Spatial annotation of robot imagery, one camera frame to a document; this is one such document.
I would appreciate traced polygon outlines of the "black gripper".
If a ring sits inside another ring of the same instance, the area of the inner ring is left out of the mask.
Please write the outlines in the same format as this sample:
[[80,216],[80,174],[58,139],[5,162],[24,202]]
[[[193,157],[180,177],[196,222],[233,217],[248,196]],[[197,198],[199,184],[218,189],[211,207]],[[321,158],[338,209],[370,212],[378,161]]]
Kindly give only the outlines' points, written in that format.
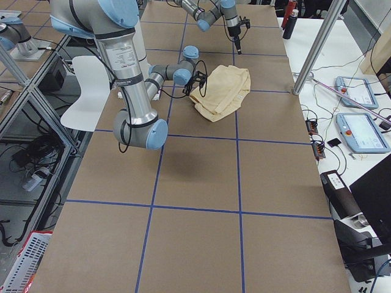
[[229,26],[228,28],[228,35],[229,37],[232,38],[236,51],[238,55],[242,55],[242,49],[241,49],[241,40],[240,40],[240,33],[241,33],[241,28],[240,26]]
[[189,82],[184,86],[183,93],[184,95],[190,95],[193,89],[195,81],[193,79],[189,80]]

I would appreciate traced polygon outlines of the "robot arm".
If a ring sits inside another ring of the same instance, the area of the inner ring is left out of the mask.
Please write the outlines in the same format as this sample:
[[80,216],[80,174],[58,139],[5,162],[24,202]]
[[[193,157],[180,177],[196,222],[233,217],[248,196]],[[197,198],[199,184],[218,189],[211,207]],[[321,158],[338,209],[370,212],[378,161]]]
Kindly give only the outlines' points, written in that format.
[[166,3],[171,7],[186,11],[202,32],[209,30],[222,18],[225,36],[229,42],[234,44],[236,52],[242,55],[241,40],[250,29],[250,19],[238,15],[236,1],[210,1],[211,8],[208,10],[200,6],[200,1],[174,0],[166,1]]
[[150,102],[165,81],[188,85],[196,73],[199,50],[186,46],[178,64],[155,65],[142,74],[133,39],[139,21],[136,1],[51,1],[53,28],[63,34],[92,38],[123,96],[126,108],[116,116],[114,135],[126,146],[157,150],[168,134]]

